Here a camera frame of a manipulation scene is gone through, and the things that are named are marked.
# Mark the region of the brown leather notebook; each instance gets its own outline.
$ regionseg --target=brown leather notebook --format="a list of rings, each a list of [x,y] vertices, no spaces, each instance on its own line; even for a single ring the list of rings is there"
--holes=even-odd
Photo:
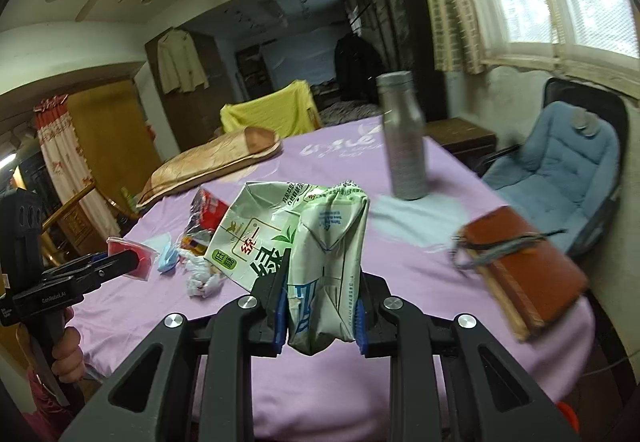
[[[470,243],[488,244],[536,232],[511,207],[500,207],[463,227],[460,236]],[[575,263],[546,239],[478,271],[500,302],[516,337],[523,341],[556,321],[588,286]]]

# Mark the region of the blue office chair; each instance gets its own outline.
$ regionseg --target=blue office chair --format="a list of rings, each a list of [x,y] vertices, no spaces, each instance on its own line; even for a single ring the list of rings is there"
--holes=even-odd
[[[585,111],[563,100],[598,116],[586,126]],[[618,208],[627,136],[626,108],[617,95],[553,78],[527,141],[485,157],[481,164],[493,165],[482,179],[540,231],[566,229],[550,240],[579,255]]]

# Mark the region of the metal screw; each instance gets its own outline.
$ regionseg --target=metal screw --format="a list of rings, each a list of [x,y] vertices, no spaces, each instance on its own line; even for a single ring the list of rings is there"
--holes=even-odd
[[[462,316],[458,318],[458,324],[463,328],[474,328],[478,324],[478,321],[472,315],[462,314]]]
[[[164,318],[164,326],[169,328],[179,327],[184,321],[184,317],[180,314],[169,314]]]
[[[258,304],[258,300],[254,296],[242,296],[238,300],[240,308],[253,308]]]
[[[385,308],[388,308],[389,310],[398,310],[399,308],[402,308],[402,305],[404,303],[402,303],[401,298],[396,296],[391,296],[386,298],[382,304],[385,306]]]

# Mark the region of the bottle cap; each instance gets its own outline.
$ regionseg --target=bottle cap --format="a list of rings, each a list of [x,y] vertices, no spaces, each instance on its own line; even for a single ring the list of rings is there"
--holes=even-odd
[[[379,88],[388,86],[401,86],[403,84],[413,84],[414,74],[412,72],[391,72],[383,73],[376,78],[376,84]]]

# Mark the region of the metal water bottle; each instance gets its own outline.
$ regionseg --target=metal water bottle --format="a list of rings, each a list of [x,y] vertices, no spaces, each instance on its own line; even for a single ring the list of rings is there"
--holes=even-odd
[[[396,198],[417,200],[427,195],[424,116],[415,99],[411,72],[392,72],[376,79],[382,100],[386,159]]]

